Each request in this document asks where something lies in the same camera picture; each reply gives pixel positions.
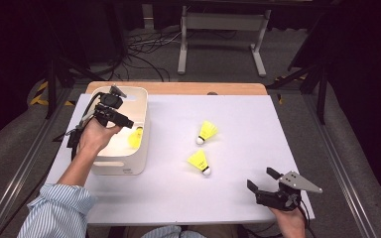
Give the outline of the person's left hand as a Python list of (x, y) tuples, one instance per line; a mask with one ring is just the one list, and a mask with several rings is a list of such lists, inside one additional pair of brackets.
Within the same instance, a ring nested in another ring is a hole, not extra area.
[(121, 127), (106, 128), (96, 119), (90, 119), (80, 137), (78, 154), (84, 158), (94, 159), (103, 150), (111, 138), (121, 131)]

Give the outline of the person's right hand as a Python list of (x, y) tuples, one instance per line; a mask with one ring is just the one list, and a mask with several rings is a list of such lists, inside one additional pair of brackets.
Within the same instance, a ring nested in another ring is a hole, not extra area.
[(306, 238), (305, 218), (298, 210), (282, 211), (271, 208), (284, 238)]

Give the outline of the person's striped shirt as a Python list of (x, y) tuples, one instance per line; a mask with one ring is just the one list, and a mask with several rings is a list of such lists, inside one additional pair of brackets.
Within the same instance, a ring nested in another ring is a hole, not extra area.
[(180, 226), (164, 226), (145, 233), (141, 238), (206, 238), (194, 232), (183, 230)]

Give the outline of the white plastic bin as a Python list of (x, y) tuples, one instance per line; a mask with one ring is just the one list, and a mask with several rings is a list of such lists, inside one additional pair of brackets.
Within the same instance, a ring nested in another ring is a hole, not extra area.
[[(94, 110), (99, 102), (99, 92), (107, 93), (111, 86), (102, 86), (95, 89), (90, 99), (90, 107), (85, 114)], [(98, 154), (92, 166), (92, 172), (100, 176), (131, 176), (141, 173), (146, 166), (149, 134), (150, 114), (148, 110), (148, 92), (142, 87), (117, 86), (124, 94), (123, 104), (118, 112), (127, 116), (134, 122), (131, 129), (121, 127), (121, 131), (115, 134), (108, 145)], [(109, 122), (106, 127), (115, 126)], [(140, 147), (133, 149), (128, 143), (128, 137), (137, 127), (143, 128), (143, 136)]]

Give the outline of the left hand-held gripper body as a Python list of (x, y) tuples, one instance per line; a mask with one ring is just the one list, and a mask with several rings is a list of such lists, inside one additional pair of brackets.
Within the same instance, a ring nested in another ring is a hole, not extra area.
[(94, 107), (93, 116), (102, 126), (106, 127), (111, 122), (110, 116), (118, 112), (123, 104), (122, 98), (125, 97), (125, 94), (117, 86), (112, 85), (107, 93), (99, 92), (98, 95), (100, 98)]

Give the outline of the yellow shuttlecock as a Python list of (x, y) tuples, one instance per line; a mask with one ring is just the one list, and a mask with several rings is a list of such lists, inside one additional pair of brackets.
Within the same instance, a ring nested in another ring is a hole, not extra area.
[(133, 149), (140, 147), (143, 136), (143, 128), (137, 127), (136, 130), (128, 137), (128, 143)]
[(207, 139), (216, 135), (218, 132), (218, 128), (209, 121), (204, 121), (200, 127), (198, 136), (196, 138), (196, 143), (198, 145), (202, 145)]
[(203, 150), (198, 150), (188, 158), (188, 162), (199, 169), (205, 176), (209, 176), (211, 173), (210, 166), (206, 160), (206, 156)]

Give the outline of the black tripod stand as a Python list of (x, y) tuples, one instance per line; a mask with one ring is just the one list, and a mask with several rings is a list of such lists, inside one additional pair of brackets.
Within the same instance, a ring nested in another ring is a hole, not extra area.
[(103, 78), (91, 72), (85, 67), (73, 62), (66, 57), (52, 57), (48, 64), (47, 81), (48, 81), (48, 113), (47, 119), (50, 119), (56, 112), (57, 103), (57, 80), (60, 81), (64, 88), (72, 87), (74, 84), (73, 77), (70, 75), (69, 70), (73, 68), (80, 74), (93, 81), (103, 81)]
[(267, 89), (279, 89), (282, 86), (304, 76), (304, 82), (300, 85), (301, 94), (311, 94), (318, 87), (317, 91), (317, 119), (321, 125), (324, 121), (325, 96), (327, 88), (328, 64), (324, 62), (311, 64), (297, 70), (287, 76), (279, 76), (272, 84), (266, 86)]

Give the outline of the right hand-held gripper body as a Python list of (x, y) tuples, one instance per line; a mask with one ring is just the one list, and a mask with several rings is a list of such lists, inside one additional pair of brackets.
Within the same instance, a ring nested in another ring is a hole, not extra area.
[(322, 193), (322, 189), (294, 171), (281, 174), (277, 191), (266, 191), (258, 188), (255, 194), (256, 203), (282, 211), (292, 211), (302, 203), (301, 191)]

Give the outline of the white metal stand frame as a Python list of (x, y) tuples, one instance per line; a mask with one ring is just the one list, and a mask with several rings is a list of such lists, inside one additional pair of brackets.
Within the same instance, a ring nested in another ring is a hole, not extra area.
[(219, 14), (219, 13), (194, 13), (188, 11), (188, 6), (182, 7), (181, 16), (181, 47), (178, 62), (178, 74), (186, 73), (188, 54), (188, 30), (226, 30), (226, 31), (252, 31), (258, 37), (250, 45), (250, 51), (255, 62), (258, 75), (266, 76), (260, 48), (270, 20), (271, 11), (266, 10), (260, 15)]

